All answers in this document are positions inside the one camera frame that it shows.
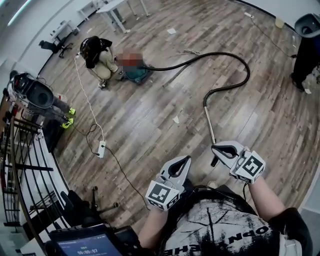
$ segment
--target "office chair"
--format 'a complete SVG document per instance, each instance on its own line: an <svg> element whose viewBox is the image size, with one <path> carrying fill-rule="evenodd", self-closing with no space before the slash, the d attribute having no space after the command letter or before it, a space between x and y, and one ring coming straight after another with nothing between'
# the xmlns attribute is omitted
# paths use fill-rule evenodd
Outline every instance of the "office chair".
<svg viewBox="0 0 320 256"><path fill-rule="evenodd" d="M116 202L112 207L108 207L104 210L98 210L95 197L95 191L97 190L98 188L96 186L92 189L93 197L91 201L91 207L88 201L82 200L73 190L70 190L68 195L63 191L61 192L61 197L65 201L62 215L70 227L79 225L85 225L89 227L106 222L100 217L100 214L119 207L119 204Z"/></svg>
<svg viewBox="0 0 320 256"><path fill-rule="evenodd" d="M66 50L71 50L72 48L70 46L73 45L73 43L69 43L67 46L65 46L65 42L67 41L67 38L64 37L58 44L54 44L52 42L48 42L48 41L41 41L39 43L39 46L42 49L46 49L46 50L51 50L52 53L56 54L58 53L60 50L62 50L59 54L59 58L63 59L64 58L64 53Z"/></svg>

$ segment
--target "vacuum hose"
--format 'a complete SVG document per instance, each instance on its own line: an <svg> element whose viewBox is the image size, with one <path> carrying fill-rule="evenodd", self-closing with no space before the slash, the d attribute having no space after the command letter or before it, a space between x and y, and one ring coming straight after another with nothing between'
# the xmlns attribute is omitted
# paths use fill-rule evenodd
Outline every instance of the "vacuum hose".
<svg viewBox="0 0 320 256"><path fill-rule="evenodd" d="M239 60L244 65L244 67L246 69L246 78L242 82L239 82L239 83L236 83L236 84L232 84L232 85L228 85L228 86L224 86L224 87L220 87L220 88L216 88L216 89L211 89L204 96L204 98L203 98L203 107L204 107L204 110L205 110L206 117L208 119L208 124L209 124L209 129L210 129L210 134L211 134L211 139L212 139L212 143L213 144L216 143L216 139L215 139L215 136L214 136L214 132L213 132L213 128L212 128L212 124L211 124L211 121L210 121L208 108L207 108L208 97L210 95L216 93L216 92L226 91L226 90L234 89L234 88L237 88L237 87L245 85L248 82L249 78L250 78L250 68L249 68L248 64L241 57L239 57L239 56L237 56L235 54L232 54L232 53L229 53L229 52L224 52L224 51L215 51L215 52L208 52L208 53L204 53L204 54L198 55L197 57L189 59L189 60L187 60L187 61L185 61L183 63L180 63L178 65L175 65L175 66L169 66L169 67L144 66L143 67L146 70L152 70L152 71L174 70L174 69L180 68L182 66L189 65L189 64L191 64L193 62L196 62L197 60L202 59L204 57L214 56L214 55L227 55L227 56L230 56L230 57L233 57L233 58Z"/></svg>

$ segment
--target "black hose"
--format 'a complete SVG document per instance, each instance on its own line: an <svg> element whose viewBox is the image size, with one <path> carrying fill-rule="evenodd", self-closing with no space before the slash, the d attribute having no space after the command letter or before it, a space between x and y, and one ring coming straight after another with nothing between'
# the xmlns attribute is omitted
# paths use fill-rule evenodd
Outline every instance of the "black hose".
<svg viewBox="0 0 320 256"><path fill-rule="evenodd" d="M208 52L208 53L205 53L205 54L201 54L197 57L194 57L192 59L189 59L181 64L178 64L178 65L175 65L175 66L169 66L169 67L151 67L151 66L144 66L144 68L146 70L152 70L152 71L168 71L168 70L174 70L174 69L177 69L177 68L180 68L182 66L185 66L185 65L189 65L193 62L196 62L197 60L199 59L202 59L206 56L212 56L212 55L227 55L227 56L231 56L237 60L239 60L245 67L246 69L246 78L242 81L242 82L239 82L239 83L236 83L236 84L232 84L232 85L229 85L229 86L224 86L224 87L220 87L220 88L216 88L216 89L212 89L210 91L208 91L208 93L204 96L203 98L203 106L206 107L207 106L207 100L208 100L208 97L212 94L214 94L215 92L219 92L219 91L226 91L226 90L230 90L230 89L234 89L234 88L237 88L237 87L240 87L240 86L243 86L246 82L248 82L249 78L250 78L250 68L248 66L248 64L239 56L235 55L235 54L232 54L232 53L229 53L229 52L224 52L224 51L215 51L215 52Z"/></svg>

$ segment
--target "beige pants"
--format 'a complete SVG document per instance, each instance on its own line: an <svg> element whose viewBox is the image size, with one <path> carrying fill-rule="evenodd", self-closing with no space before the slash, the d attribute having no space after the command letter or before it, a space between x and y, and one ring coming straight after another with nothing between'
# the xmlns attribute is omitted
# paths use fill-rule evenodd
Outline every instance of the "beige pants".
<svg viewBox="0 0 320 256"><path fill-rule="evenodd" d="M111 77L111 73L117 72L118 66L115 64L114 57L109 50L100 53L99 62L93 70L102 80L108 80Z"/></svg>

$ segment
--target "black railing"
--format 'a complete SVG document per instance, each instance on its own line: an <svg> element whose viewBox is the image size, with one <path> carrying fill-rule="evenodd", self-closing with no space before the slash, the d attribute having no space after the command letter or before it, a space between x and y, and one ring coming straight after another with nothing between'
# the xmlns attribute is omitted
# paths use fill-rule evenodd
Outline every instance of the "black railing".
<svg viewBox="0 0 320 256"><path fill-rule="evenodd" d="M6 224L19 226L19 215L23 214L27 236L30 240L35 238L45 251L45 241L39 233L48 234L51 224L55 229L68 226L62 218L62 200L53 179L54 168L46 160L48 150L41 127L12 118L3 141L1 185Z"/></svg>

